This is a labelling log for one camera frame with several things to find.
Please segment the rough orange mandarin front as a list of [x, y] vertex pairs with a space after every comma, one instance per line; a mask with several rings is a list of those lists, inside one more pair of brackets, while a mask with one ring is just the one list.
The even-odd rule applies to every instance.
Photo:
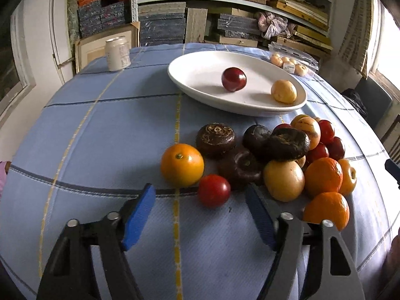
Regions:
[[338, 192], [318, 194], [304, 208], [302, 220], [312, 224], [320, 224], [330, 220], [338, 231], [342, 231], [350, 220], [350, 208], [347, 199]]

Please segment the rough orange mandarin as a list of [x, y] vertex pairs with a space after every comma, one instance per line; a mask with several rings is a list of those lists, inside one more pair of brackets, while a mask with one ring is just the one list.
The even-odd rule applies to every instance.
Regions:
[[310, 197], [324, 192], [339, 192], [343, 184], [343, 170], [333, 158], [319, 158], [305, 171], [305, 189]]
[[320, 224], [330, 220], [338, 231], [342, 231], [350, 220], [350, 208], [347, 199], [338, 192], [318, 194], [304, 208], [302, 220], [312, 224]]

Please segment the small red tomato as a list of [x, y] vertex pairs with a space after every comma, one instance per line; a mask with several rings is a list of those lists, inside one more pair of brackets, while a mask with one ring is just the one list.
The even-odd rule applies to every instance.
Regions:
[[231, 185], [223, 177], [215, 174], [202, 177], [197, 189], [200, 203], [210, 209], [221, 207], [231, 195]]

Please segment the smooth yellow orange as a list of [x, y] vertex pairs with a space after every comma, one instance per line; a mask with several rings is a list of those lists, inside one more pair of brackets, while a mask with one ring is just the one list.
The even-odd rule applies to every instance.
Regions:
[[170, 146], [161, 157], [161, 174], [173, 188], [188, 188], [204, 174], [204, 158], [191, 145], [177, 143]]

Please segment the orange persimmon-like fruit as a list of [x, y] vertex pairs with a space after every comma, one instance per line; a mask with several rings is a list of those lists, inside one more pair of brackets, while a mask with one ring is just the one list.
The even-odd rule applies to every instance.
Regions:
[[342, 168], [343, 173], [343, 181], [339, 192], [344, 197], [347, 197], [353, 192], [357, 184], [356, 170], [353, 166], [351, 166], [348, 159], [343, 158], [340, 159], [338, 162]]

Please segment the dark red plum pile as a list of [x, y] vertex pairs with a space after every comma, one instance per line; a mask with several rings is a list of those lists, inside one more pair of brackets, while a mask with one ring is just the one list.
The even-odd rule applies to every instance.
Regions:
[[345, 157], [345, 145], [339, 137], [335, 136], [333, 140], [326, 146], [330, 158], [339, 161], [340, 159], [343, 159]]

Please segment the red tomato in pile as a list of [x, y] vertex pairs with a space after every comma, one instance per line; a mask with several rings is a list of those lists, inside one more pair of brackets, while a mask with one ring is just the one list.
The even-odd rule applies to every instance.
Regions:
[[321, 158], [329, 158], [329, 150], [326, 147], [325, 144], [319, 142], [318, 145], [313, 148], [312, 150], [309, 150], [307, 155], [306, 155], [306, 161], [311, 164], [312, 162], [321, 159]]

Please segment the red cherry tomato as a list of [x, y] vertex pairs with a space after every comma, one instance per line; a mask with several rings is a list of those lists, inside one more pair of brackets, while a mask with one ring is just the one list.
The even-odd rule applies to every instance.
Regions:
[[335, 137], [335, 129], [332, 123], [328, 120], [320, 120], [318, 124], [321, 131], [320, 142], [325, 145], [332, 143]]

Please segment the striped yellow pepino fruit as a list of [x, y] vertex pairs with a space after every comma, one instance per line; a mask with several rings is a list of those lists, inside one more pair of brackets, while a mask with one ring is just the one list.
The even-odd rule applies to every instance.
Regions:
[[309, 115], [299, 114], [291, 121], [291, 126], [307, 134], [310, 140], [309, 150], [315, 149], [321, 139], [319, 123]]

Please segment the large yellow round fruit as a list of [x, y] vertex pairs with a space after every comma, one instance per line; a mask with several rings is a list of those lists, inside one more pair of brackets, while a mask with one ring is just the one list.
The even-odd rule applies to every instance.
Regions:
[[270, 161], [263, 171], [264, 184], [275, 200], [284, 203], [297, 199], [305, 187], [305, 175], [297, 162]]

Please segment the dark water chestnut top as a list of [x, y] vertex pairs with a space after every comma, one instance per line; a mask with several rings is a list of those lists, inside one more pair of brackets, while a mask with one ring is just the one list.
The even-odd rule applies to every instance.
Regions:
[[264, 151], [271, 160], [293, 161], [305, 156], [310, 146], [310, 138], [303, 131], [282, 127], [272, 132], [264, 145]]

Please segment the dark water chestnut front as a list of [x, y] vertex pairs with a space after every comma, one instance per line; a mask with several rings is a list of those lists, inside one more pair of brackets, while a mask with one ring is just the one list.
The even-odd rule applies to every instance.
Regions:
[[248, 184], [261, 181], [263, 167], [244, 147], [228, 151], [217, 163], [218, 175], [225, 178], [233, 191], [246, 189]]

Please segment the yellow round fruit in bowl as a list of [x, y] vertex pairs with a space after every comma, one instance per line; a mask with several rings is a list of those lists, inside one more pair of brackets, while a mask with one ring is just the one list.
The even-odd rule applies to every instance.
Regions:
[[273, 98], [284, 104], [292, 104], [297, 98], [297, 90], [289, 80], [277, 80], [271, 87]]

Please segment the clear plastic fruit box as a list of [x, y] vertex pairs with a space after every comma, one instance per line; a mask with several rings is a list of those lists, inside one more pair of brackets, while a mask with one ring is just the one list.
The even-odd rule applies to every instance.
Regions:
[[319, 72], [319, 62], [303, 51], [275, 42], [268, 44], [268, 50], [270, 62], [289, 74], [314, 77]]

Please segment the blue checked tablecloth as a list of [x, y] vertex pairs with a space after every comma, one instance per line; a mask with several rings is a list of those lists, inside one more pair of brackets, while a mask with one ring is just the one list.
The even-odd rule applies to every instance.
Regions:
[[151, 183], [157, 197], [126, 257], [145, 299], [255, 299], [274, 259], [244, 195], [215, 210], [194, 190], [176, 193], [159, 162], [174, 142], [193, 144], [208, 123], [242, 134], [256, 118], [211, 108], [180, 93], [175, 58], [221, 45], [134, 48], [131, 66], [100, 58], [62, 86], [13, 158], [1, 198], [1, 262], [27, 299], [68, 220], [95, 222]]

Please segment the dark brown water chestnut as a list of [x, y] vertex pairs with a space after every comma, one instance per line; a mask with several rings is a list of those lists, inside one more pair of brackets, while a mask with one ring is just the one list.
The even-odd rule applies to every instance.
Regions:
[[235, 131], [223, 123], [204, 125], [196, 134], [196, 149], [210, 159], [218, 159], [237, 143]]

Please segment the pink plastic bag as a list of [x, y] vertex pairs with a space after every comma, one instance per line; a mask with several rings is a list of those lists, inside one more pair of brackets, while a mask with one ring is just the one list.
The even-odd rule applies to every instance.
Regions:
[[295, 24], [275, 13], [269, 11], [258, 11], [255, 13], [255, 19], [258, 21], [258, 28], [263, 39], [273, 37], [285, 37], [289, 39], [294, 32]]

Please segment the white oval bowl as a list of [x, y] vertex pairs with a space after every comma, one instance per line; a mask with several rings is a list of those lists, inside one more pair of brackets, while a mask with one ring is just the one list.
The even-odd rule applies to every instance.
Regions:
[[[236, 67], [247, 77], [246, 86], [236, 92], [223, 87], [223, 72]], [[305, 86], [294, 76], [271, 63], [229, 51], [197, 51], [171, 61], [169, 78], [189, 97], [208, 106], [251, 117], [269, 117], [301, 109], [307, 103]], [[276, 101], [273, 83], [290, 81], [297, 91], [292, 104]]]

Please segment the white drink can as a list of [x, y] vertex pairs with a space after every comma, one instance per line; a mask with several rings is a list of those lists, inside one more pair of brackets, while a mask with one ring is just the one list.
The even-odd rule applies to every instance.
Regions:
[[123, 70], [131, 64], [130, 48], [125, 36], [106, 40], [105, 54], [110, 72]]

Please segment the framed picture leaning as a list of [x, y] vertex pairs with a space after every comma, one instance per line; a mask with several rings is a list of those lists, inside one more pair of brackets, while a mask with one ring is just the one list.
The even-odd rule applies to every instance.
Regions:
[[75, 43], [76, 73], [84, 69], [91, 61], [106, 55], [106, 40], [124, 36], [129, 48], [140, 46], [140, 23], [131, 22], [110, 28], [103, 32], [80, 39]]

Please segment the metal shelving unit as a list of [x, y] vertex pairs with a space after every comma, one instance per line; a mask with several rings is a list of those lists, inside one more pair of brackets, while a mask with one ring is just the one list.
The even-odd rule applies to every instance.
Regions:
[[[142, 46], [277, 42], [323, 58], [332, 52], [332, 7], [333, 0], [68, 0], [68, 23], [73, 39], [139, 22]], [[287, 18], [293, 35], [263, 39], [256, 12]]]

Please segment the window frame left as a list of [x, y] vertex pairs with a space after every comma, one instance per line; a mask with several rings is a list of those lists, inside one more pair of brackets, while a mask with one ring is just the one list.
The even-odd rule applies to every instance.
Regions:
[[36, 85], [24, 27], [21, 3], [1, 27], [1, 122], [4, 123]]

